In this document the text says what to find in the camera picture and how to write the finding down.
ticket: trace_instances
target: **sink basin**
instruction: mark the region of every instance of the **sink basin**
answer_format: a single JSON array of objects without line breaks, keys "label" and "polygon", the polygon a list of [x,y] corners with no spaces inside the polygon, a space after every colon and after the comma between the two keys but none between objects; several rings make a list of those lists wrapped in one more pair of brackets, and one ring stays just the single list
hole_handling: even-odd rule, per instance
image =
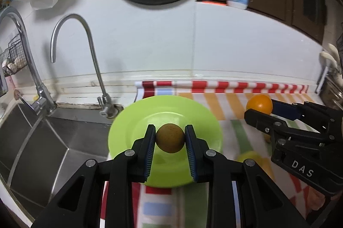
[{"label": "sink basin", "polygon": [[32,220],[87,160],[107,160],[112,121],[98,110],[36,116],[18,104],[0,127],[0,174]]}]

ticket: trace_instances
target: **orange fruit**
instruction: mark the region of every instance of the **orange fruit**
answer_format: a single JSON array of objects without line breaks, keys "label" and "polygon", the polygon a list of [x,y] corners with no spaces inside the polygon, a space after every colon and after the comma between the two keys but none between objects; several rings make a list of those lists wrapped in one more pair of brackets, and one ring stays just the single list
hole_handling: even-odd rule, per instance
[{"label": "orange fruit", "polygon": [[270,97],[265,94],[256,94],[249,99],[246,109],[254,109],[256,111],[270,115],[273,110],[273,102]]}]

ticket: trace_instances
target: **chrome faucet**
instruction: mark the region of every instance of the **chrome faucet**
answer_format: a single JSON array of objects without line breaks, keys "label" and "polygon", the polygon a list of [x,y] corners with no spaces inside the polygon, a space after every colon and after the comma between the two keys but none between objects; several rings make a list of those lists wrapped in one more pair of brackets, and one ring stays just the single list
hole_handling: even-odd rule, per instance
[{"label": "chrome faucet", "polygon": [[85,31],[87,33],[90,53],[92,55],[93,64],[95,67],[95,72],[96,72],[96,75],[98,77],[99,84],[100,84],[100,87],[102,90],[102,97],[98,97],[98,102],[99,102],[99,105],[102,109],[100,111],[100,115],[107,117],[107,118],[114,118],[118,114],[118,110],[113,105],[111,97],[109,96],[109,94],[105,90],[104,82],[102,81],[102,78],[101,78],[101,73],[100,73],[98,61],[97,61],[96,54],[95,54],[92,33],[90,32],[90,28],[89,28],[86,20],[83,19],[80,15],[69,14],[69,15],[63,17],[61,20],[59,20],[58,23],[56,24],[54,31],[53,31],[53,35],[51,36],[50,61],[51,61],[51,63],[56,62],[57,36],[58,36],[58,33],[61,29],[61,26],[64,24],[64,22],[66,20],[68,20],[70,18],[77,19],[82,24],[82,26],[85,28]]},{"label": "chrome faucet", "polygon": [[30,69],[32,79],[36,84],[37,94],[39,96],[39,98],[32,104],[29,104],[21,95],[19,95],[19,97],[22,100],[22,102],[26,106],[30,107],[37,115],[43,109],[47,110],[48,113],[51,113],[53,110],[56,109],[56,103],[53,101],[48,89],[46,88],[46,86],[44,85],[44,83],[42,82],[38,74],[38,71],[37,71],[35,62],[33,60],[31,50],[30,50],[29,40],[27,38],[24,21],[22,17],[20,16],[18,10],[12,6],[5,8],[0,13],[0,24],[5,17],[11,18],[18,29],[20,39],[23,44],[23,49],[24,49],[26,60],[27,60],[27,65]]}]

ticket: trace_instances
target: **brown ball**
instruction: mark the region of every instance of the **brown ball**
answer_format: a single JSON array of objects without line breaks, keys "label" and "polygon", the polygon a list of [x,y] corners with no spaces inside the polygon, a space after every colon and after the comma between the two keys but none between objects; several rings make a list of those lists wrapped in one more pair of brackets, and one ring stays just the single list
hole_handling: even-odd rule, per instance
[{"label": "brown ball", "polygon": [[185,144],[185,134],[176,124],[164,124],[156,133],[156,144],[166,153],[177,153]]}]

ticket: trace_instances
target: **green plate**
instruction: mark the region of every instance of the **green plate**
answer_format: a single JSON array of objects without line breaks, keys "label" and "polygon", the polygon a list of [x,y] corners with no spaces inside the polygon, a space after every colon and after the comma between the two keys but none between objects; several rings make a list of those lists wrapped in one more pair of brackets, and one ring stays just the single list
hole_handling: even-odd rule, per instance
[{"label": "green plate", "polygon": [[[108,136],[112,157],[130,149],[142,138],[149,124],[156,130],[166,123],[174,123],[185,131],[192,124],[198,138],[207,141],[210,149],[222,150],[223,135],[219,122],[203,105],[191,99],[173,95],[148,97],[124,109],[114,120]],[[146,185],[175,187],[192,182],[186,146],[175,154],[168,154],[155,145],[151,172]]]}]

